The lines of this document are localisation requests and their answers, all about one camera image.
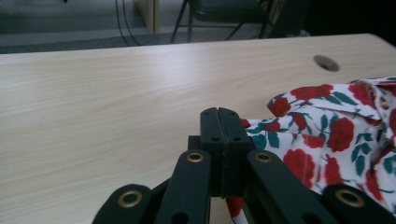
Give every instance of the floral shirt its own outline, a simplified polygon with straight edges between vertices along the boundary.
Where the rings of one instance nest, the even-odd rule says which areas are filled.
[[[258,149],[317,193],[346,184],[396,215],[396,77],[301,87],[268,108],[275,118],[242,120]]]

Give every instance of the chair seat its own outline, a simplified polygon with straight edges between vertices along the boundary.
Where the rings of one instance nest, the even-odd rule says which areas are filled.
[[[192,0],[192,4],[199,21],[261,23],[268,17],[256,0]]]

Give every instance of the floor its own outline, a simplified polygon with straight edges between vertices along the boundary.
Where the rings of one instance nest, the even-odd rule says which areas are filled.
[[[181,3],[160,0],[159,34],[172,33]],[[0,0],[0,47],[128,35],[128,27],[149,34],[134,0]]]

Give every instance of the brass ring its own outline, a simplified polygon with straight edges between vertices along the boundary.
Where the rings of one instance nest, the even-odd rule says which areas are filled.
[[[129,195],[134,195],[135,199],[132,200],[131,202],[126,202],[125,197]],[[143,194],[138,191],[138,190],[130,190],[127,191],[119,197],[119,206],[129,208],[129,207],[134,207],[135,205],[139,204],[142,201]]]
[[[345,196],[349,195],[353,197],[353,200],[350,200],[349,198],[346,198]],[[357,193],[349,190],[349,189],[338,189],[335,192],[335,196],[337,197],[338,200],[340,200],[342,203],[345,203],[351,207],[363,207],[364,206],[364,200],[363,198],[358,195]]]
[[[261,162],[270,162],[272,157],[265,152],[259,152],[256,154],[256,160]]]
[[[190,162],[200,162],[204,160],[204,155],[202,155],[201,153],[190,153],[187,156],[187,160]]]

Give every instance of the white cloth with red flowers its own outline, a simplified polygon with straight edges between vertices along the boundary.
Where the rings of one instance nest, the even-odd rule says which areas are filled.
[[[396,77],[301,87],[268,107],[274,119],[242,120],[258,149],[317,193],[346,184],[396,215]]]

